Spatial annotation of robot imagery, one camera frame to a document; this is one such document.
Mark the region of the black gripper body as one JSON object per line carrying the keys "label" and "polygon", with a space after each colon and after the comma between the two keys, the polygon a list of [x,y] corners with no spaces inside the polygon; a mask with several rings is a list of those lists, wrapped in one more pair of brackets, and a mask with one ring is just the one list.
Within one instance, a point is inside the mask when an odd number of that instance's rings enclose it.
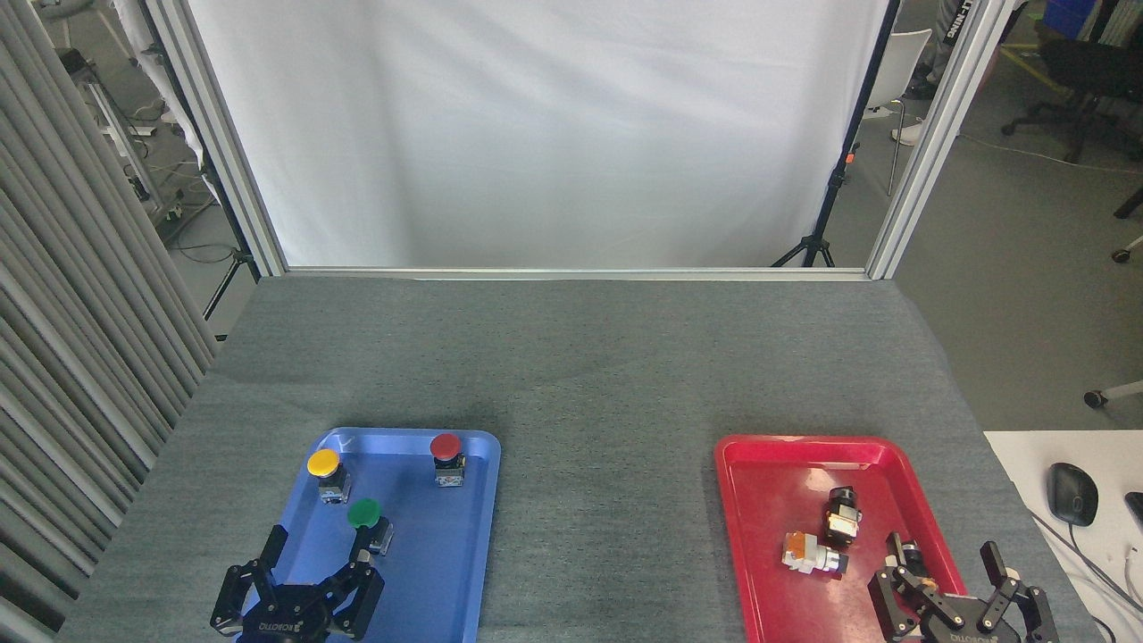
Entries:
{"label": "black gripper body", "polygon": [[1021,598],[1000,596],[996,604],[964,596],[922,598],[920,630],[924,642],[1023,642],[1005,610],[1013,604],[1023,609]]}
{"label": "black gripper body", "polygon": [[331,634],[346,634],[335,612],[346,602],[347,589],[287,582],[273,590],[273,602],[259,596],[242,614],[239,642],[325,642]]}

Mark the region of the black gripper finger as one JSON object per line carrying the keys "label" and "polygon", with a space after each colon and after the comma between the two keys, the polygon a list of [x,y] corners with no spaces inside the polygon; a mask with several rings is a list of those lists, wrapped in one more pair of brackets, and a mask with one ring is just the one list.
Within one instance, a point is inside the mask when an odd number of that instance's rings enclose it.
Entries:
{"label": "black gripper finger", "polygon": [[385,581],[374,566],[370,549],[355,549],[344,566],[317,586],[319,604],[325,618],[317,640],[331,634],[363,640],[379,603]]}
{"label": "black gripper finger", "polygon": [[[1004,565],[996,541],[980,546],[980,557],[985,566],[989,582],[996,590],[982,604],[982,611],[974,618],[974,632],[982,642],[1058,642],[1047,594],[1036,586],[1021,581],[1016,572]],[[1023,617],[1024,633],[1005,622],[1005,611],[1016,606]]]}
{"label": "black gripper finger", "polygon": [[214,630],[226,638],[232,638],[242,630],[242,606],[250,589],[257,590],[259,603],[266,611],[277,610],[279,601],[272,570],[277,566],[287,540],[287,530],[281,524],[275,524],[257,557],[243,565],[229,566],[211,611]]}
{"label": "black gripper finger", "polygon": [[924,608],[924,593],[910,589],[906,582],[900,579],[898,571],[906,570],[910,574],[914,574],[924,589],[935,594],[940,593],[938,582],[932,578],[916,541],[903,541],[900,533],[892,532],[886,538],[886,546],[889,554],[885,558],[884,566],[873,574],[868,585],[880,635],[884,638],[922,638],[920,611]]}

